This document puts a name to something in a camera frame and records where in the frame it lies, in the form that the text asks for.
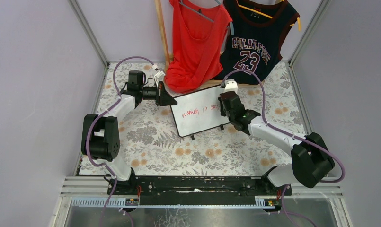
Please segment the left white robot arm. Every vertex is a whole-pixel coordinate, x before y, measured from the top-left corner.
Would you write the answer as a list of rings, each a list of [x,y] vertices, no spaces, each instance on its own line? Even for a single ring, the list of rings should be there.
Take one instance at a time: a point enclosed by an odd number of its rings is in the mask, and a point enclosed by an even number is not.
[[[162,79],[165,72],[157,69],[152,77],[154,85],[146,85],[145,73],[132,70],[128,81],[118,90],[116,101],[97,114],[87,114],[83,121],[81,152],[93,166],[105,167],[111,176],[121,182],[129,181],[133,169],[119,157],[119,122],[135,110],[143,100],[153,100],[157,106],[177,105],[177,101],[165,89]]]

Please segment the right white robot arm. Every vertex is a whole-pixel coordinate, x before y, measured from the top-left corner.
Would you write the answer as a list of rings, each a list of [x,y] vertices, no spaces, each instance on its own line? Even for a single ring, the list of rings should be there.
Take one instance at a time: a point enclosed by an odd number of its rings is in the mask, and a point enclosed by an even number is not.
[[[290,164],[272,167],[261,177],[266,184],[279,188],[301,183],[313,188],[335,167],[334,159],[317,133],[293,134],[268,123],[262,114],[246,109],[234,91],[221,93],[218,100],[221,115],[226,116],[236,130],[265,140],[291,156]]]

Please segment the white board black frame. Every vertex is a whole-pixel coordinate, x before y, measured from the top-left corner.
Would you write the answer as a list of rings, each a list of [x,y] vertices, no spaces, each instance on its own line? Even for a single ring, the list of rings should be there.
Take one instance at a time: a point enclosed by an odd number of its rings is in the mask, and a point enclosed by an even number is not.
[[[193,136],[228,124],[228,118],[221,115],[218,100],[223,92],[224,89],[216,85],[174,97],[177,104],[170,108],[178,136],[181,138]]]

